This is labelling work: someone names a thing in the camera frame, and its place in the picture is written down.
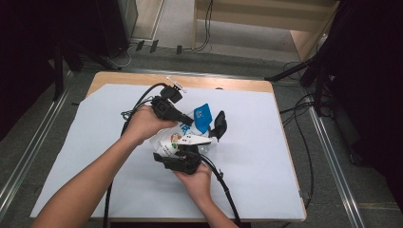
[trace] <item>power cord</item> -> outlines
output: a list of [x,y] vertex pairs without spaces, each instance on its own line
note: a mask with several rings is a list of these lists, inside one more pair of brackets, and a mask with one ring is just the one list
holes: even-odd
[[[287,66],[290,65],[290,64],[300,64],[300,62],[288,62],[288,63],[284,64],[284,66],[282,66],[282,72],[284,72],[284,71],[285,71],[285,67],[287,67]],[[298,71],[297,73],[298,73],[298,75],[299,75],[299,79],[293,78],[293,77],[291,77],[291,75],[288,75],[287,77],[288,77],[289,79],[291,79],[291,80],[299,81],[299,80],[302,78],[302,76],[301,76],[301,74],[299,73],[299,71]]]
[[204,18],[205,40],[204,40],[203,44],[199,47],[196,47],[195,49],[185,48],[184,50],[191,50],[191,52],[200,52],[205,49],[208,42],[210,41],[210,24],[211,24],[212,12],[213,12],[213,0],[210,1],[210,4],[208,5],[208,8],[207,8],[207,13],[205,14],[205,18]]
[[227,185],[224,182],[223,177],[223,173],[220,171],[217,171],[216,166],[214,165],[214,163],[208,159],[206,156],[204,156],[203,154],[201,154],[201,161],[206,164],[211,171],[213,171],[214,175],[216,175],[217,180],[219,181],[219,183],[221,184],[224,192],[225,192],[225,196],[228,198],[229,204],[231,205],[232,211],[234,212],[234,216],[235,216],[235,223],[238,225],[238,227],[241,227],[241,223],[240,223],[240,215],[238,214],[237,208],[235,206],[234,201],[232,200],[231,194],[229,192],[229,188],[227,187]]
[[[147,102],[149,102],[149,99],[144,101],[145,96],[151,91],[153,90],[155,87],[157,86],[164,86],[166,87],[167,84],[165,83],[158,83],[153,85],[152,87],[150,87],[144,94],[143,96],[139,99],[139,101],[134,105],[134,107],[127,112],[123,112],[122,116],[125,119],[125,124],[122,128],[122,133],[121,136],[125,133],[125,130],[127,129],[127,126],[131,120],[131,118],[133,117],[134,113],[136,113],[136,111],[139,109],[139,107]],[[109,185],[109,187],[106,190],[106,199],[105,199],[105,210],[104,210],[104,224],[103,227],[107,228],[107,224],[108,224],[108,217],[109,217],[109,202],[110,202],[110,194],[112,192],[112,185],[113,185],[113,181],[112,183]]]
[[133,45],[133,46],[130,46],[130,47],[126,50],[126,53],[127,53],[127,55],[128,55],[129,60],[128,60],[128,62],[127,62],[126,64],[124,64],[124,65],[116,64],[116,63],[113,62],[111,59],[109,59],[109,57],[107,57],[107,60],[108,60],[111,64],[113,64],[114,66],[116,66],[116,67],[120,67],[120,68],[122,68],[122,67],[127,67],[127,66],[129,66],[129,65],[131,64],[131,55],[130,55],[130,52],[129,52],[129,51],[130,51],[132,48],[136,47],[136,46],[137,46],[137,44],[135,44],[135,45]]
[[[308,107],[306,107],[306,109],[304,110],[304,112],[305,112],[306,110],[308,110],[309,107],[311,107],[312,105],[314,105],[313,103],[303,103],[303,104],[300,104],[305,98],[307,98],[307,97],[309,97],[309,96],[312,96],[312,95],[313,95],[313,94],[307,94],[307,95],[303,96],[301,99],[299,99],[299,100],[297,101],[296,105],[295,105],[293,108],[289,108],[289,109],[280,111],[280,114],[283,114],[283,113],[286,113],[286,112],[289,112],[289,111],[293,111],[293,115],[291,116],[291,120],[294,119],[294,120],[296,121],[296,125],[297,125],[297,129],[298,129],[299,135],[301,136],[301,138],[302,138],[302,140],[303,140],[303,143],[304,143],[304,146],[305,146],[305,150],[306,150],[306,153],[307,153],[307,156],[308,156],[309,171],[310,171],[310,177],[311,177],[311,184],[310,184],[311,186],[310,186],[310,192],[309,192],[310,198],[308,198],[307,201],[304,203],[305,209],[308,209],[309,204],[311,203],[312,196],[313,196],[313,194],[314,194],[314,167],[312,166],[311,152],[310,152],[310,150],[309,150],[309,148],[308,148],[308,143],[306,142],[305,136],[303,135],[302,130],[301,130],[301,128],[300,128],[300,126],[299,126],[299,123],[298,123],[298,121],[297,121],[297,117],[298,117],[299,115],[301,115],[301,114],[297,115],[297,110],[299,110],[299,109],[301,109],[301,108],[303,108],[303,107],[308,106]],[[280,226],[280,228],[287,227],[289,224],[291,224],[291,223],[290,223],[290,222],[287,222],[287,223],[283,224],[282,226]]]

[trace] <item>white table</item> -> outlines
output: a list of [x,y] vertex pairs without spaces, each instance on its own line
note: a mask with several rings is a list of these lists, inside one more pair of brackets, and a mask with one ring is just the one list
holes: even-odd
[[[206,155],[224,173],[241,220],[304,220],[306,212],[270,83],[182,76],[173,79],[188,90],[175,104],[180,111],[187,113],[205,103],[209,104],[213,118],[220,110],[225,111],[228,130],[220,142],[213,141]],[[96,75],[88,92],[90,95],[80,103],[65,144],[32,210],[32,217],[38,215],[65,182],[119,138],[124,124],[120,113],[131,109],[149,85],[157,82],[169,84],[163,75],[114,72]],[[157,88],[151,95],[159,92]],[[138,146],[116,176],[109,207],[110,220],[205,221],[182,183],[170,170],[153,160],[153,151],[149,142]],[[211,188],[213,200],[229,218],[233,218],[227,198],[215,178]],[[104,205],[103,199],[94,211],[93,219],[103,217]]]

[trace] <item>person's left hand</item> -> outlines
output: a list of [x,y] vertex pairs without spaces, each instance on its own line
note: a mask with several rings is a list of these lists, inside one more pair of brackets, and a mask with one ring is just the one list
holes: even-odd
[[177,124],[177,122],[159,119],[151,106],[143,105],[134,113],[121,139],[134,144],[141,144],[160,130],[174,127]]

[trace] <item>forearm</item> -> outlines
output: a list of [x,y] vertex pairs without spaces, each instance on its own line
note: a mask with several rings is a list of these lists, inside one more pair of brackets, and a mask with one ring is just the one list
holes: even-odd
[[211,228],[238,227],[211,199],[195,200]]
[[134,148],[126,141],[114,143],[50,199],[32,227],[83,226]]

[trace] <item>gray floor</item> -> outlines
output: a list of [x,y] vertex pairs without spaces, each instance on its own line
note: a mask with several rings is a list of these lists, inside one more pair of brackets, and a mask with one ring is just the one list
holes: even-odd
[[[159,40],[159,47],[192,47],[194,4],[194,1],[165,0],[154,37]],[[281,62],[299,61],[291,33],[286,29],[211,21],[210,35],[209,45],[203,52]],[[196,47],[200,47],[204,39],[204,20],[198,20]]]
[[[139,52],[132,52],[132,63],[123,71],[136,69],[170,70],[220,74],[222,77],[261,80],[262,77],[275,75],[282,71],[284,63],[262,61],[258,59],[230,57],[217,54],[184,53],[176,55],[175,50],[158,49],[148,53],[148,47]],[[67,100],[50,129],[39,153],[25,177],[10,209],[0,223],[0,227],[28,227],[31,223],[30,211],[38,198],[48,172],[63,146],[64,139],[72,123],[77,105],[86,96],[86,91],[94,74],[103,70],[97,64],[85,60],[85,69],[74,73],[74,82]],[[122,57],[117,62],[126,62]],[[296,81],[284,79],[273,84],[280,110],[295,105],[304,95]],[[10,173],[27,147],[30,138],[41,119],[46,114],[52,98],[53,87],[50,87],[37,103],[21,118],[8,136],[0,142],[1,167],[0,184],[4,186]],[[293,223],[288,227],[351,227],[343,202],[337,191],[333,175],[323,153],[317,132],[309,112],[298,117],[303,134],[311,151],[315,191],[312,202],[307,209],[308,218],[304,222]],[[331,119],[323,119],[328,134],[336,149],[338,160],[350,184],[361,216],[366,227],[403,227],[401,212],[397,209],[384,179],[372,168],[358,168],[350,164],[346,145],[339,136],[335,123]],[[307,154],[294,122],[285,127],[287,141],[292,153],[298,182],[302,191],[308,192],[310,174]],[[253,227],[280,227],[282,222],[254,223]],[[100,222],[89,222],[86,227],[101,227]]]

